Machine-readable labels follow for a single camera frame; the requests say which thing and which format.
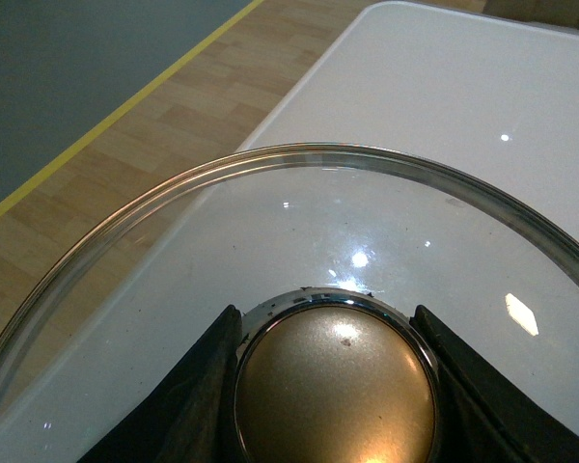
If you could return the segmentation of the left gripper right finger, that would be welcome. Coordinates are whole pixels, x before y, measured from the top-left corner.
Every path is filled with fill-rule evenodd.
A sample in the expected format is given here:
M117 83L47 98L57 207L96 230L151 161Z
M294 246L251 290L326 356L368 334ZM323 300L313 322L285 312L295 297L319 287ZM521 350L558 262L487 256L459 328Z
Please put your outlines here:
M413 328L437 358L445 441L440 462L579 462L579 436L434 313L418 306Z

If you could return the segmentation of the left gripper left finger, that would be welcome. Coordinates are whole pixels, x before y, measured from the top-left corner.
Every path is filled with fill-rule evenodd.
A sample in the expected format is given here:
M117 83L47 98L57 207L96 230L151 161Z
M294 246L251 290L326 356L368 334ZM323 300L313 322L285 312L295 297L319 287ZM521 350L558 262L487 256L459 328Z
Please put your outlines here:
M228 306L154 390L82 462L222 462L223 425L242 335Z

